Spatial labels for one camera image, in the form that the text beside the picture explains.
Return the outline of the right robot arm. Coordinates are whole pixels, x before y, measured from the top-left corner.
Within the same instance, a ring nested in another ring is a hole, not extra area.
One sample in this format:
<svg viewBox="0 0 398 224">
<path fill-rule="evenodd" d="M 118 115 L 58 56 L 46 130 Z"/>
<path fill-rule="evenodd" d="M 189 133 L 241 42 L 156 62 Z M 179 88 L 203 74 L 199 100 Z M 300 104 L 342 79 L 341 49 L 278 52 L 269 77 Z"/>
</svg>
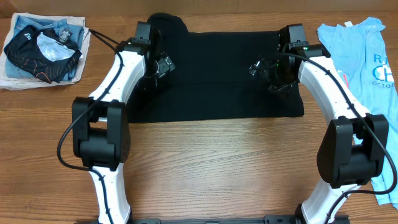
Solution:
<svg viewBox="0 0 398 224">
<path fill-rule="evenodd" d="M 260 57 L 249 73 L 269 84 L 271 93 L 287 95 L 296 83 L 314 97 L 328 125 L 317 153 L 320 180 L 293 215 L 267 215 L 265 223 L 349 223 L 336 213 L 353 194 L 384 195 L 397 186 L 397 170 L 386 149 L 389 123 L 373 115 L 338 75 L 329 51 L 311 45 L 302 24 L 278 32 L 277 55 Z"/>
</svg>

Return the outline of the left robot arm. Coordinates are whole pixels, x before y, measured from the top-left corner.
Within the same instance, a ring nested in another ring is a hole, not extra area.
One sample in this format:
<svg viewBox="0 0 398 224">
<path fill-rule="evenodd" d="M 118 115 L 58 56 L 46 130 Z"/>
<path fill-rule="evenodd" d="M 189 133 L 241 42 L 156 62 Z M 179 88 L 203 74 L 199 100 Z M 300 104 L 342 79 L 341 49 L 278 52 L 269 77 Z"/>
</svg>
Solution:
<svg viewBox="0 0 398 224">
<path fill-rule="evenodd" d="M 175 69 L 162 51 L 162 34 L 138 22 L 134 37 L 113 47 L 114 63 L 101 85 L 72 104 L 73 153 L 91 175 L 99 205 L 96 223 L 129 223 L 124 163 L 131 137 L 127 102 L 133 92 L 153 90 Z"/>
</svg>

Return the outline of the black t-shirt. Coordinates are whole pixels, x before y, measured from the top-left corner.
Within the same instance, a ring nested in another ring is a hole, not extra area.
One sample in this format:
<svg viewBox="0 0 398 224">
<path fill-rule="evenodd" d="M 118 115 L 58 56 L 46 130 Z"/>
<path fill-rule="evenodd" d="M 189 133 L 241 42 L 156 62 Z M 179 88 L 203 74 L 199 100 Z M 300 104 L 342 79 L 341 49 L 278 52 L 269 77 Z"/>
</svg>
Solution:
<svg viewBox="0 0 398 224">
<path fill-rule="evenodd" d="M 276 53 L 276 31 L 194 33 L 166 13 L 147 21 L 162 34 L 175 70 L 156 86 L 133 91 L 127 105 L 130 123 L 303 116 L 297 84 L 283 97 L 249 74 L 259 57 Z"/>
</svg>

